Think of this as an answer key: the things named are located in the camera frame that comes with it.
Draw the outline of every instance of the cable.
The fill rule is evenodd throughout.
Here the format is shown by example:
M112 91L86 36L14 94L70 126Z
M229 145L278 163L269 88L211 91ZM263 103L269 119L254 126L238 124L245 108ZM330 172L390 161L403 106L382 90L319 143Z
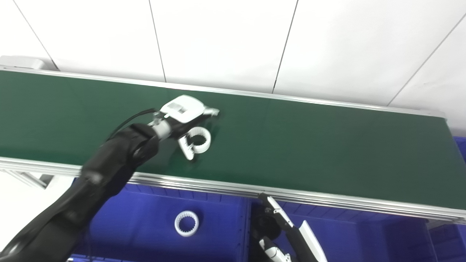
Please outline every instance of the cable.
M131 120L139 117L139 116L142 116L142 115L146 115L146 114L151 114L151 113L155 113L157 112L157 110L155 108L149 108L149 109L146 109L146 110L143 110L133 116L131 116L130 118L126 119L123 123L121 123L110 135L109 137L107 138L107 140L105 141L109 141L117 132L118 130L120 130L124 125L126 125L127 123L129 123Z

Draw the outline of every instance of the blue bin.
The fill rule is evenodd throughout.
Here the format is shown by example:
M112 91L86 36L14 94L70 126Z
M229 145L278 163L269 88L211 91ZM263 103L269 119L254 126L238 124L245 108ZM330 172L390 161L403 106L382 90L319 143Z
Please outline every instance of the blue bin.
M199 217L191 237L174 227L185 210ZM243 262L249 212L250 201L242 197L128 184L93 219L91 248L83 241L75 253L110 261Z
M258 200L160 187L127 185L98 212L75 262L247 262L252 203ZM296 226L306 220L328 262L466 261L466 226L427 229L426 220L279 202ZM200 226L191 237L174 228L192 210ZM294 255L282 233L274 242Z
M454 137L456 144L458 145L459 151L466 162L466 138Z
M466 226L443 225L429 231L438 262L466 261Z
M280 202L296 226L306 220L328 262L437 262L425 219ZM274 241L294 254L282 233Z

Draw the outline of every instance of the white ceiling panel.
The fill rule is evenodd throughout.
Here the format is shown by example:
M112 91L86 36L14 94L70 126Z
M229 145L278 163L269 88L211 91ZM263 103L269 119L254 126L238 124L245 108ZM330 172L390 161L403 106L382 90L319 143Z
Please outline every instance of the white ceiling panel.
M453 30L390 106L442 111L453 134L466 137L466 20Z
M42 59L52 65L45 49L35 37L13 0L0 0L0 56L20 55Z
M151 0L167 82L272 92L295 0Z
M464 0L299 0L274 93L386 105Z
M164 80L148 1L16 3L61 71Z

